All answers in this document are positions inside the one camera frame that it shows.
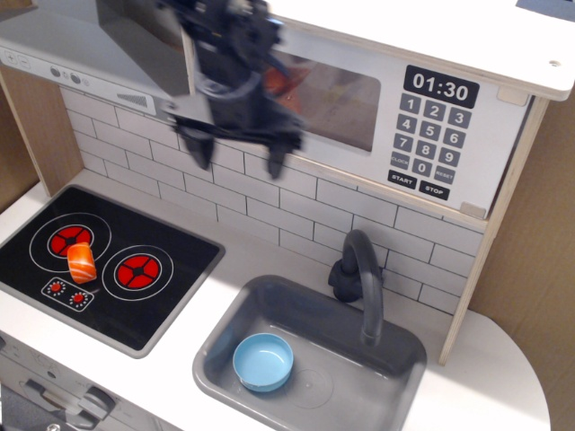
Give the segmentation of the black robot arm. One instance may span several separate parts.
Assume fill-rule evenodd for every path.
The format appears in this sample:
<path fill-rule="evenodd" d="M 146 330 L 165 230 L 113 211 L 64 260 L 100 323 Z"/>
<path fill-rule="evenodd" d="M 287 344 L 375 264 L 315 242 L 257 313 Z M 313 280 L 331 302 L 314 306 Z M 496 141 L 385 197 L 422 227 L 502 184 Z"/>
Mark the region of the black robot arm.
<path fill-rule="evenodd" d="M 269 151 L 267 169 L 278 179 L 287 154 L 300 149 L 304 123 L 279 102 L 285 86 L 272 90 L 267 72 L 291 83 L 293 75 L 271 51 L 281 22 L 264 1 L 160 1 L 191 38 L 198 72 L 195 88 L 208 102 L 210 121 L 194 119 L 190 100 L 169 103 L 172 127 L 202 169 L 217 139 L 259 144 Z"/>

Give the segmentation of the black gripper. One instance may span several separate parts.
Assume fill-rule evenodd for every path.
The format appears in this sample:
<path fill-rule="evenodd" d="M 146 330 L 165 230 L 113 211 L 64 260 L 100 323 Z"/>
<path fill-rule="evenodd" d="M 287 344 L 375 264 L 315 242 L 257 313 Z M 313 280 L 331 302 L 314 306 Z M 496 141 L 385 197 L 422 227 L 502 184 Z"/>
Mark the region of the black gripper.
<path fill-rule="evenodd" d="M 266 92 L 260 74 L 237 86 L 196 76 L 196 92 L 164 104 L 174 130 L 202 170 L 211 164 L 218 138 L 269 148 L 270 177 L 280 177 L 286 154 L 303 143 L 303 120 Z"/>

